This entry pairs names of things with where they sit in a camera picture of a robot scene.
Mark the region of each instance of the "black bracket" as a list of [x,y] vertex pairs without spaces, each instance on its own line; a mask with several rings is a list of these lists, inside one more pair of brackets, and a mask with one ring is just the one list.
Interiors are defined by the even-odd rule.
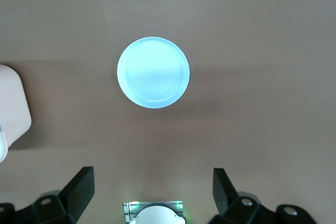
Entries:
[[83,167],[58,195],[38,198],[15,211],[10,203],[0,204],[1,224],[74,224],[95,194],[93,167]]
[[222,168],[214,169],[213,196],[219,215],[209,224],[317,224],[298,206],[280,205],[273,212],[250,197],[240,197]]

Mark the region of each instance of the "white cylindrical part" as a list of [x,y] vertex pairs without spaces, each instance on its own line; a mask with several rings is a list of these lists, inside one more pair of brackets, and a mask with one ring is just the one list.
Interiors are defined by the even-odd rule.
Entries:
[[185,220],[168,207],[152,206],[143,209],[130,224],[185,224]]
[[8,148],[28,131],[31,120],[19,75],[12,68],[0,65],[0,162]]

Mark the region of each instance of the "light blue circular disc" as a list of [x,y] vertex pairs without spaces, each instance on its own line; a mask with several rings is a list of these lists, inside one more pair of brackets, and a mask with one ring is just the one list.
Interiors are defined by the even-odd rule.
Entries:
[[139,39],[122,53],[117,69],[125,95],[145,108],[158,109],[176,102],[189,83],[189,65],[181,49],[157,37]]

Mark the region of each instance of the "white object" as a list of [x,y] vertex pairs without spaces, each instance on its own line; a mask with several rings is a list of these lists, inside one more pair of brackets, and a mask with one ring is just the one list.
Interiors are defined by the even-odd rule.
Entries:
[[152,206],[143,209],[130,224],[185,224],[185,219],[168,207]]
[[119,85],[134,103],[158,109],[176,102],[186,90],[190,71],[182,50],[158,37],[139,39],[122,53]]
[[11,68],[0,65],[0,163],[8,148],[32,124],[32,118],[19,75]]

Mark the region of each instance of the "metal screw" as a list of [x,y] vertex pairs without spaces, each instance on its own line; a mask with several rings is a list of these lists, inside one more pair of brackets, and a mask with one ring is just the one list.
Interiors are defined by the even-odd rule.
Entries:
[[295,209],[294,209],[294,208],[291,208],[291,207],[285,207],[285,208],[284,208],[284,211],[285,211],[288,215],[293,215],[293,216],[298,215],[298,212],[296,212]]
[[247,198],[242,199],[242,200],[241,200],[241,203],[243,203],[243,205],[244,205],[244,206],[247,206],[247,207],[252,206],[252,201],[249,200],[249,199],[247,199]]
[[49,204],[50,202],[51,202],[51,199],[46,198],[46,199],[41,201],[41,205],[46,205],[46,204]]

